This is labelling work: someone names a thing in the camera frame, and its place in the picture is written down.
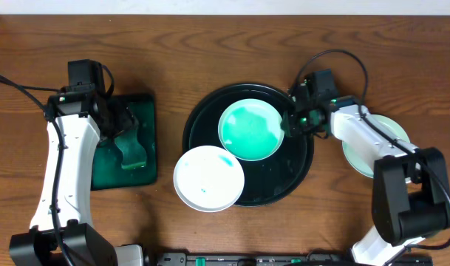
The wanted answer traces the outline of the green wavy sponge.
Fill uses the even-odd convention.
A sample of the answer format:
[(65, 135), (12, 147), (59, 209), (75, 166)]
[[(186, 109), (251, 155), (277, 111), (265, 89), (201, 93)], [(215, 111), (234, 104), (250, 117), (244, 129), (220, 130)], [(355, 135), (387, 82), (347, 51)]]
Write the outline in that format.
[(121, 131), (114, 141), (123, 156), (121, 168), (123, 170), (133, 170), (145, 167), (147, 164), (147, 153), (138, 139), (139, 120), (134, 116), (131, 109), (126, 107), (120, 115), (119, 122)]

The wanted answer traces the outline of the mint green plate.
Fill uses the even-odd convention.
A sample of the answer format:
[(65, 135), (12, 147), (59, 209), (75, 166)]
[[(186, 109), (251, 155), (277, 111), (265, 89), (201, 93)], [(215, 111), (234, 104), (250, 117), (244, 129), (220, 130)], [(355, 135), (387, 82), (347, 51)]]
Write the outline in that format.
[[(405, 142), (410, 142), (408, 134), (394, 120), (383, 115), (372, 115), (372, 117), (390, 130), (397, 137)], [(373, 178), (372, 169), (355, 153), (355, 151), (345, 142), (342, 143), (342, 149), (347, 162), (359, 173), (368, 178)]]
[(240, 160), (263, 160), (283, 143), (281, 122), (282, 116), (271, 104), (255, 98), (238, 100), (219, 118), (219, 141)]

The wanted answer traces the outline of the white plate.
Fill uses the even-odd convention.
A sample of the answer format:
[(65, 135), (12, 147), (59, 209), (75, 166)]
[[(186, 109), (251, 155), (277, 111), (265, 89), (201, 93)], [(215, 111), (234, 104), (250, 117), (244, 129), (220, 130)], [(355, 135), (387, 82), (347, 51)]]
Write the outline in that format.
[(194, 210), (213, 213), (240, 198), (245, 175), (239, 161), (225, 149), (199, 146), (177, 161), (173, 183), (178, 197)]

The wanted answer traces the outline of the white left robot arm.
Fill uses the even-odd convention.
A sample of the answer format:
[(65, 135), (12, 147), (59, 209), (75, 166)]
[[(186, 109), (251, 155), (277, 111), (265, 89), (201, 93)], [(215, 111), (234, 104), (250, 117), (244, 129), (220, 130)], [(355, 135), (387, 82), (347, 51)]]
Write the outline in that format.
[(140, 245), (115, 247), (92, 224), (90, 191), (100, 141), (124, 133), (128, 108), (93, 83), (63, 88), (49, 97), (49, 152), (43, 190), (26, 233), (13, 235), (16, 265), (144, 265)]

